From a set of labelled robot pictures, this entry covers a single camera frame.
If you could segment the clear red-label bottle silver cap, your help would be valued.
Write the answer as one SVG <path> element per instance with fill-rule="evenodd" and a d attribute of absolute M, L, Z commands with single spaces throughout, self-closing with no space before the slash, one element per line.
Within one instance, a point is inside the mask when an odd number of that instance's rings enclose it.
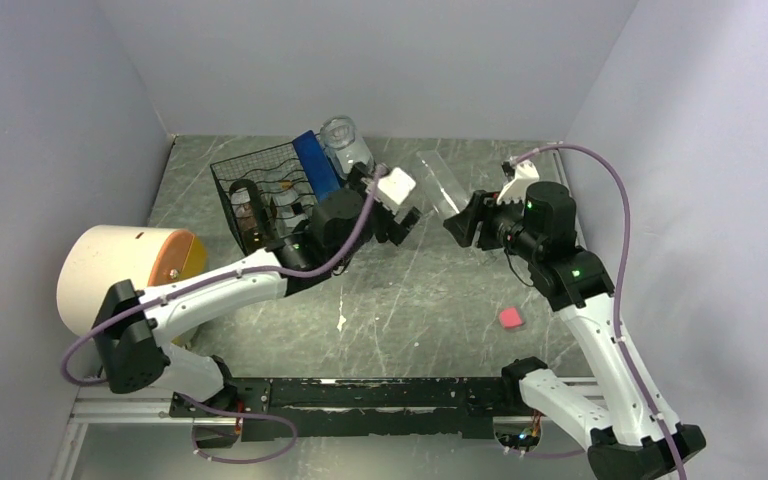
<path fill-rule="evenodd" d="M 320 140 L 341 179 L 347 179 L 357 164 L 365 165 L 368 171 L 375 170 L 373 155 L 350 117 L 337 115 L 326 120 L 320 128 Z"/>

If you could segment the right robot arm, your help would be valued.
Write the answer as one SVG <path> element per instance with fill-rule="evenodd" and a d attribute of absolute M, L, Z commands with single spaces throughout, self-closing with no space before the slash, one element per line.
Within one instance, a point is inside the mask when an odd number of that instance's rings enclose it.
<path fill-rule="evenodd" d="M 686 462 L 706 446 L 704 434 L 682 423 L 655 387 L 623 326 L 618 286 L 578 243 L 569 190 L 537 181 L 517 200 L 476 191 L 438 213 L 459 246 L 500 249 L 527 263 L 532 286 L 572 333 L 605 402 L 598 406 L 529 358 L 504 370 L 502 406 L 547 416 L 584 450 L 599 479 L 686 478 Z"/>

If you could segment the gold-foil wine bottle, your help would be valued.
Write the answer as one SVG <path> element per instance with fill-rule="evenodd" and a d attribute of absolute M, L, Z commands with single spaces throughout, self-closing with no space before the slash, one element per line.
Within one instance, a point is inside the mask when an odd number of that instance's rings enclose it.
<path fill-rule="evenodd" d="M 262 222 L 262 202 L 256 183 L 239 179 L 230 186 L 230 200 L 245 254 L 260 248 L 266 234 Z"/>

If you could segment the blue labelled water bottle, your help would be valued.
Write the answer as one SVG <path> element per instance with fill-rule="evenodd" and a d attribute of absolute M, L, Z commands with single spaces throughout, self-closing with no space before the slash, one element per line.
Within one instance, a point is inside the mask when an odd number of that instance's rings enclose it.
<path fill-rule="evenodd" d="M 333 166 L 312 130 L 296 137 L 292 146 L 319 203 L 341 188 Z"/>

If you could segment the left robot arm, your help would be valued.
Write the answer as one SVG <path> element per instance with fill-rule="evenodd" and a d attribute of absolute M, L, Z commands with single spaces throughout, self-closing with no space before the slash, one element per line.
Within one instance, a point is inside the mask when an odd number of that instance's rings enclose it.
<path fill-rule="evenodd" d="M 181 333 L 242 307 L 282 299 L 331 279 L 369 240 L 401 244 L 419 210 L 388 193 L 341 189 L 317 204 L 302 229 L 241 260 L 191 279 L 108 290 L 91 335 L 109 390 L 161 388 L 197 400 L 209 414 L 233 409 L 237 388 L 223 360 L 174 345 Z"/>

